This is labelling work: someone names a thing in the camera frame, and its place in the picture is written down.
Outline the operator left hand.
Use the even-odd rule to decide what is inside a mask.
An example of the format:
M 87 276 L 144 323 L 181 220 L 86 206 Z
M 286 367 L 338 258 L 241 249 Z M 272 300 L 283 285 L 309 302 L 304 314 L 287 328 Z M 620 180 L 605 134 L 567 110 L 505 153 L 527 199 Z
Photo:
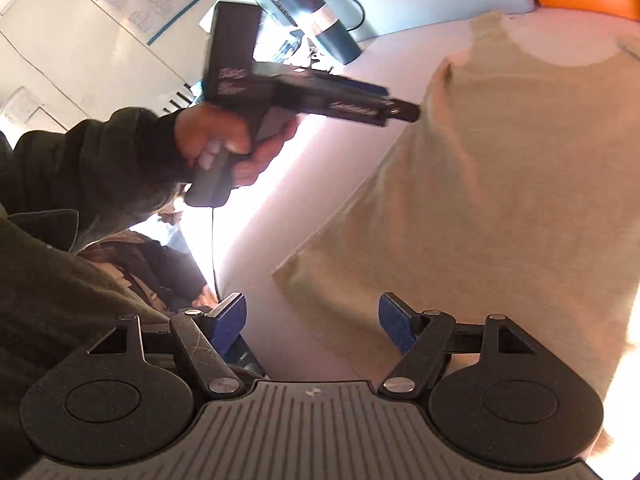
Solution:
M 225 148 L 230 153 L 250 155 L 232 168 L 235 186 L 250 186 L 277 157 L 286 141 L 294 138 L 299 121 L 294 118 L 279 134 L 253 148 L 247 125 L 231 112 L 212 104 L 202 103 L 180 112 L 175 121 L 175 144 L 178 152 L 191 166 L 208 169 L 218 153 Z

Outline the operator left forearm dark sleeve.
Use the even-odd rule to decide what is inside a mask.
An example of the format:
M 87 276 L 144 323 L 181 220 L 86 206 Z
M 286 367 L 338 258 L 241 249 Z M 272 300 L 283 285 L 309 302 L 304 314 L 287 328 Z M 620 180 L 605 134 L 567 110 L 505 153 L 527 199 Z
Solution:
M 128 107 L 64 134 L 1 145 L 1 217 L 62 252 L 79 252 L 163 208 L 190 180 L 176 115 Z

